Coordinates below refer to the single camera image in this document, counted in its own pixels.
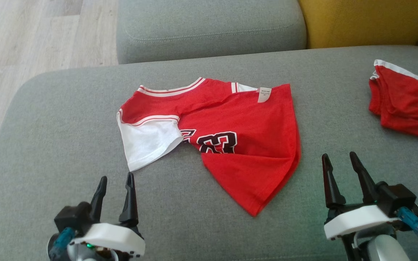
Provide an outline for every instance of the gray cushion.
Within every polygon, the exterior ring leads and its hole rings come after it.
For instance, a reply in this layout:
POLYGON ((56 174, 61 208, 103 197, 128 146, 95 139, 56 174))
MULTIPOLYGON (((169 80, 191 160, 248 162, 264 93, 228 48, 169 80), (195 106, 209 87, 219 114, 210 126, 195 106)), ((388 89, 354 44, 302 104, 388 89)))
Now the gray cushion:
MULTIPOLYGON (((0 260, 46 260, 65 205, 89 201, 109 177, 103 221, 122 210, 127 164, 116 111, 139 84, 184 86, 198 76, 272 87, 291 83, 302 160, 282 191, 252 218, 181 144, 136 171, 144 260, 345 260, 327 241, 320 157, 330 155, 349 203, 362 199, 348 153, 375 181, 402 182, 418 196, 418 138, 383 129, 367 107, 375 58, 418 74, 418 47, 285 51, 45 73, 24 84, 0 131, 0 260)), ((418 238, 399 233, 412 260, 418 238)))
POLYGON ((120 0, 119 64, 304 49, 296 0, 120 0))

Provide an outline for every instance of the stitching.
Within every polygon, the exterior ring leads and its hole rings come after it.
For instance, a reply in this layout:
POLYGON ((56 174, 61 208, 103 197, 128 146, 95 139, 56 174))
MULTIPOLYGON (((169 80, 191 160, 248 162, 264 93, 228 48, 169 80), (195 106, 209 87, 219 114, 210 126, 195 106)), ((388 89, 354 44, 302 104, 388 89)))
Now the stitching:
POLYGON ((172 37, 163 37, 163 38, 134 38, 130 35, 130 33, 124 29, 123 31, 126 33, 130 40, 135 42, 169 42, 169 41, 181 41, 181 40, 188 40, 188 39, 202 39, 202 38, 216 38, 222 35, 241 35, 241 34, 255 34, 255 33, 270 33, 273 31, 281 31, 285 30, 293 25, 297 24, 299 20, 299 15, 296 15, 296 20, 288 26, 282 28, 268 28, 268 29, 252 29, 252 30, 243 30, 243 31, 236 31, 236 32, 221 32, 221 33, 202 33, 202 34, 190 34, 190 35, 182 35, 182 36, 172 36, 172 37))
POLYGON ((341 256, 340 254, 300 254, 297 256, 275 256, 275 257, 259 257, 249 259, 234 259, 230 261, 259 261, 259 260, 280 260, 280 259, 293 259, 298 257, 315 257, 315 256, 341 256))

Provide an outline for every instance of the gray sofa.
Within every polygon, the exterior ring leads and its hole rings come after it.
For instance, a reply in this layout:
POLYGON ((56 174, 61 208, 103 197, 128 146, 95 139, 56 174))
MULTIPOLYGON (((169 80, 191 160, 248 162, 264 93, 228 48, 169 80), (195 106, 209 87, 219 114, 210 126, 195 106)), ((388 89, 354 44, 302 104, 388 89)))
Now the gray sofa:
MULTIPOLYGON (((132 53, 122 55, 123 61, 135 59, 132 53)), ((146 239, 142 259, 345 260, 342 244, 327 241, 323 231, 323 153, 350 203, 362 199, 349 161, 352 150, 376 181, 401 182, 418 196, 418 138, 382 128, 368 111, 376 58, 418 75, 418 47, 361 46, 36 76, 14 97, 0 131, 0 260, 46 260, 46 243, 56 232, 54 216, 65 205, 90 200, 103 175, 109 185, 102 221, 116 222, 127 174, 117 110, 140 84, 167 89, 198 76, 253 87, 291 83, 302 159, 256 218, 225 193, 189 144, 136 171, 138 227, 146 239)), ((411 232, 398 235, 411 260, 418 261, 418 238, 411 232)))

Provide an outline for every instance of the folded red garment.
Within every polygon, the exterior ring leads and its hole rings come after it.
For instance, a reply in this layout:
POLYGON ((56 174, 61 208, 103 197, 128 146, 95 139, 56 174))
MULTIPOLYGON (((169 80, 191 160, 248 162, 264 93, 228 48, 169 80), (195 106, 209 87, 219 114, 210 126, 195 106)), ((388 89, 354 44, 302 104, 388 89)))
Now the folded red garment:
POLYGON ((369 110, 383 127, 418 136, 418 76, 382 60, 373 65, 369 110))

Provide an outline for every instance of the blue cable connector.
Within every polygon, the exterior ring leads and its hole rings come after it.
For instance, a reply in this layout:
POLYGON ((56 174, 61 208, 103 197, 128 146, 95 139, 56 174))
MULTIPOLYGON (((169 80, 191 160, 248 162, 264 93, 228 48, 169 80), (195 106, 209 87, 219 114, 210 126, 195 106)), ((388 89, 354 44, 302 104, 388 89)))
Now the blue cable connector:
POLYGON ((418 236, 418 217, 407 207, 402 207, 398 210, 397 214, 404 223, 414 230, 414 233, 418 236))
POLYGON ((64 228, 59 234, 56 241, 54 241, 53 248, 48 253, 51 260, 56 260, 60 257, 67 249, 67 245, 75 237, 75 230, 73 228, 64 228))

